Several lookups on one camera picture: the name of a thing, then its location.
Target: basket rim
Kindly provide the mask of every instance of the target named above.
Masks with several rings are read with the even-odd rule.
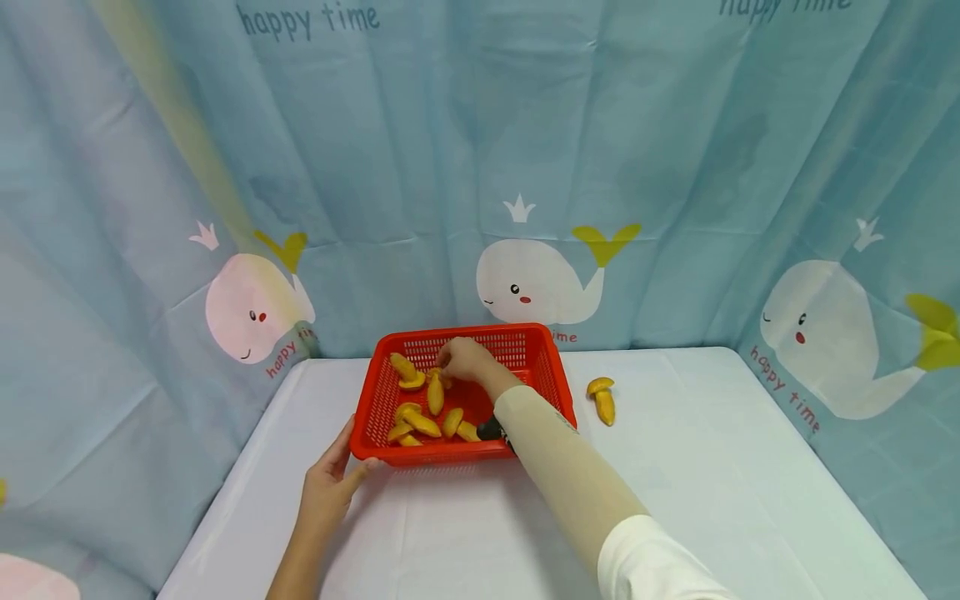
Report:
[[[455,456],[456,461],[472,462],[477,460],[515,458],[516,456],[503,440],[494,440],[490,442],[480,442],[474,444],[427,444],[418,447],[380,447],[367,446],[363,443],[364,432],[370,421],[372,404],[367,400],[372,396],[376,388],[381,369],[373,363],[373,358],[385,354],[385,347],[397,341],[407,341],[411,339],[421,339],[424,337],[432,338],[455,338],[469,337],[473,338],[485,334],[506,333],[510,331],[528,331],[539,334],[547,343],[548,360],[551,364],[551,371],[556,378],[558,394],[560,396],[559,412],[567,419],[570,424],[577,428],[577,418],[573,408],[573,397],[570,393],[569,384],[566,380],[563,362],[560,358],[560,351],[553,341],[553,334],[544,324],[539,323],[518,323],[518,324],[483,324],[468,325],[461,327],[446,327],[441,329],[419,329],[415,331],[398,331],[388,334],[377,342],[376,348],[371,356],[371,363],[367,367],[367,374],[364,378],[364,384],[357,398],[357,408],[354,414],[353,432],[350,434],[349,448],[357,460],[367,460],[370,458],[380,459],[394,467],[416,467],[429,464],[431,458],[437,458],[437,462],[453,462],[451,456]]]

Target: crown icon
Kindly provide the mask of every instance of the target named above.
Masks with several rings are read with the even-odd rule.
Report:
[[[510,211],[510,216],[514,218],[514,223],[526,223],[530,211],[537,206],[536,204],[524,204],[523,196],[520,194],[516,195],[515,203],[510,204],[504,201],[503,205]]]
[[[200,228],[200,235],[191,235],[190,241],[203,244],[211,252],[217,250],[220,241],[217,239],[217,232],[213,229],[213,224],[210,224],[210,228],[205,228],[204,224],[198,221],[197,226]]]
[[[863,252],[865,248],[874,242],[879,242],[883,239],[881,234],[874,233],[874,227],[876,227],[876,222],[879,220],[879,217],[876,217],[870,223],[867,223],[863,219],[856,220],[856,226],[860,228],[860,236],[853,242],[853,247],[857,252]]]

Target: whale print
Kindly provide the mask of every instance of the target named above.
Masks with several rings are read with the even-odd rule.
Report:
[[[875,417],[927,373],[960,367],[957,316],[943,302],[911,294],[921,324],[915,364],[876,377],[879,344],[863,286],[840,263],[806,260],[783,274],[760,314],[760,333],[778,360],[841,419]]]
[[[0,598],[81,600],[77,584],[62,574],[10,554],[0,554]]]
[[[281,247],[261,231],[254,235],[267,245],[290,271],[292,282],[272,261],[257,254],[231,256],[206,292],[206,324],[217,345],[244,364],[258,363],[300,322],[313,323],[316,312],[306,294],[297,266],[306,247],[306,235],[295,233]],[[214,250],[216,233],[201,226],[190,238]]]
[[[588,245],[597,264],[586,288],[552,246],[538,240],[500,240],[489,245],[477,263],[477,293],[484,306],[506,323],[576,324],[592,317],[603,296],[607,265],[640,233],[640,225],[624,227],[611,240],[590,227],[572,233]]]

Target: yellow whale tail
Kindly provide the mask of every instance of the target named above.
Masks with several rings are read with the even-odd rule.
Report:
[[[917,315],[923,329],[917,367],[924,371],[960,367],[956,312],[949,305],[923,294],[908,295],[906,305]]]
[[[597,268],[603,269],[640,233],[640,223],[624,227],[613,236],[612,240],[607,240],[596,228],[575,228],[572,233],[575,238],[587,244],[593,253],[593,258],[597,261]]]
[[[254,231],[253,235],[276,254],[276,257],[280,259],[280,262],[290,271],[291,275],[297,274],[300,255],[303,254],[303,249],[306,248],[306,233],[301,231],[291,234],[290,237],[287,238],[287,241],[283,243],[282,247],[260,229]]]

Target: shower curtain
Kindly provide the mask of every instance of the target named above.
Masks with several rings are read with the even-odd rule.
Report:
[[[0,590],[150,597],[299,361],[537,321],[562,350],[735,348],[956,597],[958,25],[4,0]]]

